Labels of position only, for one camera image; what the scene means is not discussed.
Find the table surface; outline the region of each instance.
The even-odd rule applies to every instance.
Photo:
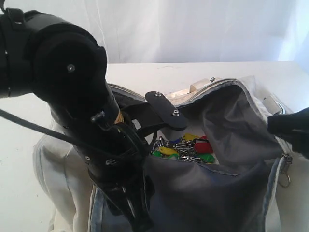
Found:
[[[144,95],[188,88],[203,78],[248,75],[293,111],[309,106],[309,75],[294,62],[109,64],[106,79]],[[51,122],[48,105],[33,94],[1,99],[0,108],[45,127]],[[46,231],[52,204],[35,179],[31,156],[42,135],[2,118],[0,127],[0,231]]]

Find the bag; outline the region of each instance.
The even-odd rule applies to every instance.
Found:
[[[252,76],[242,80],[203,80],[190,89],[167,95],[188,119],[189,126],[185,131],[164,128],[161,133],[168,140],[187,132],[206,135],[218,162],[210,165],[147,157],[145,173],[155,187],[149,211],[154,227],[150,231],[280,231],[275,192],[281,168],[292,152],[285,141],[268,133],[267,117],[270,112],[284,113],[285,107],[253,80]],[[144,101],[125,88],[111,85],[111,89],[121,107]],[[47,154],[42,151],[48,145],[40,144],[36,150],[41,152],[34,157],[40,156],[42,162]],[[38,166],[42,167],[42,163],[36,162]],[[46,188],[40,173],[36,173]],[[88,181],[84,178],[78,189],[85,182],[89,193]],[[93,187],[90,200],[90,210],[83,209],[90,214],[89,231],[131,231],[124,216],[110,212],[99,189]]]

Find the yellow key tag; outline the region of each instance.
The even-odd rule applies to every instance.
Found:
[[[172,148],[168,148],[168,147],[163,147],[163,146],[160,146],[159,147],[159,151],[164,154],[164,155],[172,155],[172,154],[178,154],[178,152]]]
[[[188,141],[192,141],[194,139],[199,139],[200,136],[196,136],[196,135],[193,135],[193,134],[189,134],[189,133],[186,133],[183,137],[183,139],[185,139],[187,142]]]

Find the white backdrop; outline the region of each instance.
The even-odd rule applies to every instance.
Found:
[[[7,0],[90,31],[110,63],[296,60],[309,72],[308,0]]]

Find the metal zipper pull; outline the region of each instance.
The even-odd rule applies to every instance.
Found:
[[[284,156],[284,164],[281,166],[281,170],[280,170],[280,173],[285,175],[286,178],[287,178],[287,184],[282,184],[280,181],[278,181],[279,185],[281,185],[283,188],[287,188],[289,187],[290,183],[291,183],[291,178],[290,176],[288,175],[288,170],[289,170],[289,167],[290,165],[292,164],[292,156],[290,156],[289,154],[283,154]]]

